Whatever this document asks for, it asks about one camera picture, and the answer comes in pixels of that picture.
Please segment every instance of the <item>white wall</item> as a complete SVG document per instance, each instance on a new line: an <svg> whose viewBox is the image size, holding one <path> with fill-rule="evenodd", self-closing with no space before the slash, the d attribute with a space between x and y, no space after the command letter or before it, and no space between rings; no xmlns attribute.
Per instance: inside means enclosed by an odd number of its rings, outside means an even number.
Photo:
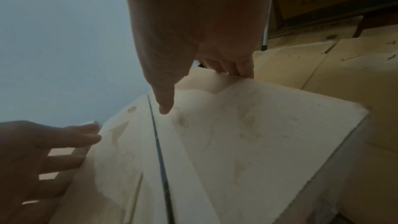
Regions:
<svg viewBox="0 0 398 224"><path fill-rule="evenodd" d="M0 121L104 123L149 89L126 0L0 0Z"/></svg>

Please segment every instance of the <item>finger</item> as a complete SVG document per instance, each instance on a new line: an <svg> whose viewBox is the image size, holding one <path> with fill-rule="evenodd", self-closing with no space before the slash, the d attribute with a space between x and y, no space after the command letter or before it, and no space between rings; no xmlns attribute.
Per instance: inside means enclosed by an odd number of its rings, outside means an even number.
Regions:
<svg viewBox="0 0 398 224"><path fill-rule="evenodd" d="M44 224L51 220L60 199L40 200L24 204L7 224Z"/></svg>
<svg viewBox="0 0 398 224"><path fill-rule="evenodd" d="M60 172L54 179L40 180L26 200L43 200L62 196L72 182L76 171L76 169L68 170Z"/></svg>
<svg viewBox="0 0 398 224"><path fill-rule="evenodd" d="M232 61L222 61L221 64L223 65L224 69L230 74L230 75L237 75L239 76L239 71L236 68L236 63Z"/></svg>
<svg viewBox="0 0 398 224"><path fill-rule="evenodd" d="M254 78L254 63L251 55L245 57L245 60L237 62L236 68L238 69L240 76L250 79Z"/></svg>
<svg viewBox="0 0 398 224"><path fill-rule="evenodd" d="M85 125L78 125L78 126L69 126L66 127L67 129L74 129L86 134L97 134L101 127L97 124L85 124Z"/></svg>
<svg viewBox="0 0 398 224"><path fill-rule="evenodd" d="M44 161L41 174L79 168L84 159L85 156L82 155L48 156Z"/></svg>
<svg viewBox="0 0 398 224"><path fill-rule="evenodd" d="M161 114L169 113L174 105L174 85L161 89L152 87L152 89L159 104L159 112Z"/></svg>
<svg viewBox="0 0 398 224"><path fill-rule="evenodd" d="M85 147L98 143L100 135L84 134L71 128L49 127L39 130L34 138L31 138L33 145L37 148L66 148L66 147Z"/></svg>
<svg viewBox="0 0 398 224"><path fill-rule="evenodd" d="M212 59L206 59L203 60L206 64L206 66L210 67L211 69L214 69L218 73L226 73L223 65L221 65L221 62L212 60Z"/></svg>

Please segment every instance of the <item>hand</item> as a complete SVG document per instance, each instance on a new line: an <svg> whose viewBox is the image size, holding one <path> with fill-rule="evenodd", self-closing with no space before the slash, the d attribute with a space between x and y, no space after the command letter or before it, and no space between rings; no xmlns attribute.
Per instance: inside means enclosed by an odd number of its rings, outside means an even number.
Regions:
<svg viewBox="0 0 398 224"><path fill-rule="evenodd" d="M159 110L174 105L174 85L202 59L217 72L253 78L252 53L270 0L128 0L136 50Z"/></svg>
<svg viewBox="0 0 398 224"><path fill-rule="evenodd" d="M99 126L66 128L32 122L0 123L0 223L46 223L70 181L39 180L39 174L80 167L85 156L48 156L52 148L98 143ZM22 205L25 201L40 200Z"/></svg>

